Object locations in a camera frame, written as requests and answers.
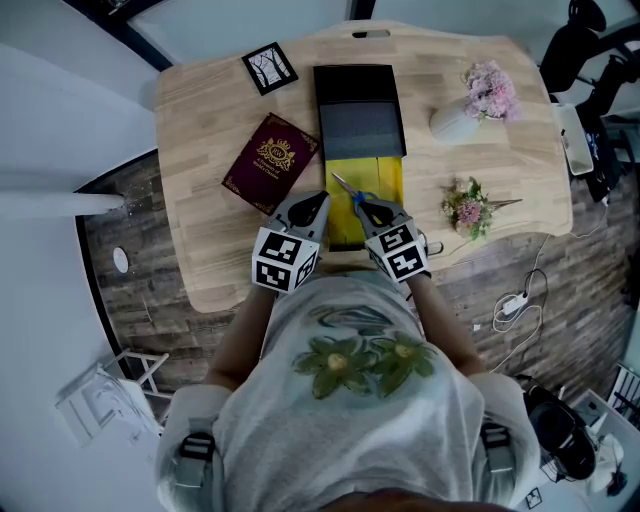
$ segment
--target floor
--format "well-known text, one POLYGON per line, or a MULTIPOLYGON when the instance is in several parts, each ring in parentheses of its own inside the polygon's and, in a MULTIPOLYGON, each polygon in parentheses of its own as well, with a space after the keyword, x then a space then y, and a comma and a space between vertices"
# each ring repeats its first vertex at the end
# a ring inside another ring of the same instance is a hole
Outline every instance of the floor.
MULTIPOLYGON (((584 182, 572 183, 574 228, 591 236, 549 237, 538 267, 548 278, 544 327, 501 371, 527 374, 548 388, 564 384, 571 401, 591 388, 603 397, 616 375, 635 312, 620 293, 640 242, 640 212, 635 176, 623 177, 611 205, 594 204, 584 182)), ((161 390, 197 383, 207 370, 234 312, 202 314, 187 298, 171 242, 157 155, 134 163, 94 184, 90 192, 119 193, 126 206, 85 218, 94 271, 113 330, 123 347, 170 358, 156 373, 161 390), (112 261, 121 246, 130 270, 120 274, 112 261)), ((433 279, 473 338, 489 368, 494 368, 538 323, 531 310, 507 334, 492 330, 493 306, 507 293, 522 290, 526 273, 546 235, 508 237, 477 251, 466 261, 437 272, 433 279)), ((542 304, 544 279, 532 286, 532 303, 542 304)))

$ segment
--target white cable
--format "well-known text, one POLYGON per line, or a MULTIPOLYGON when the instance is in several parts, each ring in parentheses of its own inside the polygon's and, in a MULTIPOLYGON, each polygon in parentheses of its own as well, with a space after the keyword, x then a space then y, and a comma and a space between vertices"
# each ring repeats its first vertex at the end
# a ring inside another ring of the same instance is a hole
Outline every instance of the white cable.
POLYGON ((506 295, 504 297, 502 297, 500 300, 498 300, 498 302, 496 302, 496 305, 493 308, 493 330, 496 332, 500 332, 500 333, 507 333, 511 330, 511 328, 518 322, 518 320, 520 320, 520 318, 522 318, 522 316, 524 316, 524 314, 530 310, 530 309, 537 309, 540 312, 540 315, 538 316, 538 325, 536 325, 536 328, 534 329, 534 331, 527 336, 527 338, 518 343, 518 345, 516 346, 516 348, 514 348, 507 357, 505 357, 493 370, 491 370, 490 373, 495 372, 498 368, 500 368, 504 363, 506 363, 509 359, 511 359, 511 356, 513 356, 513 354, 515 354, 520 348, 522 348, 531 338, 533 338, 533 336, 538 332, 538 330, 540 329, 540 327, 542 326, 542 307, 538 306, 538 305, 530 305, 527 306, 526 308, 522 309, 524 307, 524 304, 522 306, 520 306, 518 308, 518 311, 516 311, 515 315, 511 318, 508 318, 506 320, 500 320, 498 318, 498 315, 500 315, 500 312, 502 310, 502 305, 503 303, 511 298, 511 297, 517 297, 517 295, 514 294, 509 294, 506 295), (506 329, 499 329, 498 326, 496 324, 510 324, 509 327, 507 327, 506 329))
MULTIPOLYGON (((605 204, 605 209, 604 209, 604 214, 602 215, 602 217, 600 218, 600 221, 598 222, 598 225, 593 228, 591 231, 589 231, 588 233, 585 233, 583 235, 576 235, 575 233, 569 232, 569 234, 571 236, 573 236, 574 238, 586 238, 588 236, 593 235, 602 225, 602 222, 604 221, 604 219, 607 216, 607 211, 609 210, 608 205, 605 204)), ((540 258, 540 253, 542 252, 542 249, 544 248, 545 244, 547 243, 547 240, 549 240, 549 237, 551 235, 547 235, 547 237, 544 239, 544 242, 542 242, 542 245, 540 246, 540 249, 538 249, 538 253, 536 254, 536 259, 533 263, 533 268, 531 269, 531 272, 529 273, 530 277, 529 277, 529 283, 527 284, 527 291, 526 291, 526 296, 525 297, 529 297, 530 296, 530 292, 531 292, 531 285, 533 283, 533 277, 535 276, 535 271, 538 268, 538 259, 540 258)), ((542 326, 542 307, 541 306, 536 306, 536 305, 531 305, 531 306, 527 306, 524 310, 522 309, 524 307, 524 304, 522 306, 520 306, 518 308, 518 311, 516 311, 515 315, 509 319, 506 320, 500 320, 498 318, 498 315, 500 314, 500 312, 502 311, 502 306, 504 304, 504 302, 507 299, 510 298, 517 298, 517 295, 514 295, 513 293, 510 293, 509 295, 505 295, 504 297, 502 297, 501 299, 498 299, 498 301, 496 302, 496 305, 493 307, 493 330, 496 332, 500 332, 500 333, 507 333, 511 330, 511 328, 516 324, 516 322, 527 312, 527 310, 529 309, 539 309, 540 310, 540 316, 538 317, 538 325, 536 326, 536 328, 534 329, 534 331, 527 337, 527 339, 525 339, 523 342, 519 343, 516 348, 514 348, 507 357, 505 357, 499 364, 498 366, 496 366, 493 370, 491 370, 491 373, 495 372, 498 368, 500 368, 504 363, 506 363, 509 359, 511 359, 511 356, 513 356, 513 354, 515 354, 522 346, 524 346, 525 343, 527 343, 531 338, 533 338, 533 336, 535 335, 535 333, 538 332, 538 330, 540 329, 540 327, 542 326), (511 324, 509 325, 509 327, 505 330, 500 330, 496 327, 496 323, 499 324, 511 324)))
POLYGON ((604 207, 604 215, 602 215, 602 217, 600 218, 600 222, 598 222, 598 225, 595 228, 593 228, 591 231, 589 231, 588 233, 583 234, 583 235, 576 235, 575 233, 569 232, 569 234, 574 238, 587 238, 588 236, 593 235, 598 230, 598 228, 602 225, 602 221, 604 221, 604 219, 606 218, 608 211, 609 211, 609 207, 605 205, 605 207, 604 207))

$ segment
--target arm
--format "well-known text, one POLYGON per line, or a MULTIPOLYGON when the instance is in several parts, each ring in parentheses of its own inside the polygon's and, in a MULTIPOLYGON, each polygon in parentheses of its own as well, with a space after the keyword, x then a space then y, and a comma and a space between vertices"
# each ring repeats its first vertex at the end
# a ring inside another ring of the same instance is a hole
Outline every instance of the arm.
POLYGON ((486 372, 469 332, 431 279, 417 274, 407 279, 407 284, 429 343, 442 350, 463 375, 486 372))
POLYGON ((209 363, 203 384, 235 391, 258 364, 276 292, 253 286, 209 363))

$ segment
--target pink flowers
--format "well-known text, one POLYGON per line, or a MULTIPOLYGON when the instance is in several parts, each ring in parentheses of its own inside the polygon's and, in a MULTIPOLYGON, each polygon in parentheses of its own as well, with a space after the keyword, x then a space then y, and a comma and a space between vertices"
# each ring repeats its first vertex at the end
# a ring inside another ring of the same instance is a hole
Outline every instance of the pink flowers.
POLYGON ((513 82, 496 61, 474 64, 464 82, 469 88, 465 108, 469 117, 507 121, 518 118, 520 108, 513 82))
POLYGON ((458 206, 458 224, 459 227, 469 227, 480 220, 482 213, 482 204, 473 199, 465 200, 458 206))

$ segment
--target wooden desk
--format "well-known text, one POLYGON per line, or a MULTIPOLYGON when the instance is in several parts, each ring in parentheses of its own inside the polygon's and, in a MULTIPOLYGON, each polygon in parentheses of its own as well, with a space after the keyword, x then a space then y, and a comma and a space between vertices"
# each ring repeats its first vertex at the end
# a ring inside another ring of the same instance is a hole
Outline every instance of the wooden desk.
MULTIPOLYGON (((569 181, 559 132, 537 67, 505 37, 433 32, 394 22, 357 21, 281 43, 297 82, 260 96, 240 56, 175 66, 158 80, 156 115, 167 214, 185 288, 201 312, 230 308, 250 286, 251 252, 264 216, 220 185, 268 112, 319 136, 312 67, 391 64, 400 97, 407 156, 405 208, 430 241, 444 243, 432 257, 438 270, 478 247, 514 233, 571 230, 569 181), (386 29, 390 37, 358 39, 355 31, 386 29), (463 144, 446 146, 429 130, 434 109, 462 97, 461 74, 494 59, 513 80, 522 119, 483 123, 463 144), (460 237, 440 214, 442 190, 453 177, 474 176, 491 199, 523 199, 499 210, 488 240, 460 237)), ((324 188, 316 155, 293 192, 324 188)), ((364 251, 328 253, 323 265, 368 264, 364 251)))

